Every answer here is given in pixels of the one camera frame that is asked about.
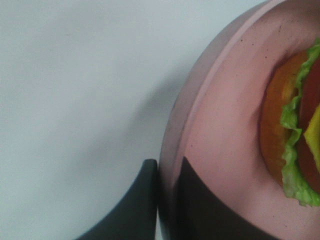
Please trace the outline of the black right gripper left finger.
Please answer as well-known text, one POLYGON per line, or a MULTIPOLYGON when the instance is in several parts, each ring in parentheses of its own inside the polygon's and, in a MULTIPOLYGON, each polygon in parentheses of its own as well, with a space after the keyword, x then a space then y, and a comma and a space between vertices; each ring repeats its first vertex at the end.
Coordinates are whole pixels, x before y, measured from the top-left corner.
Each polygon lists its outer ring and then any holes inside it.
POLYGON ((118 204, 78 239, 154 240, 158 199, 158 163, 146 159, 118 204))

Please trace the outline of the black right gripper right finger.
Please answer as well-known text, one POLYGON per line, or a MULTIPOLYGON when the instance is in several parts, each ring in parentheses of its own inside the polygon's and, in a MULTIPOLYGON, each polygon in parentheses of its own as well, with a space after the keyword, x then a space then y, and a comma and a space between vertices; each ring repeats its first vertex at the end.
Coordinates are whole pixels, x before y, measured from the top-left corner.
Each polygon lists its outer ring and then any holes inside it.
POLYGON ((218 199, 203 183, 186 157, 177 187, 178 240, 274 240, 218 199))

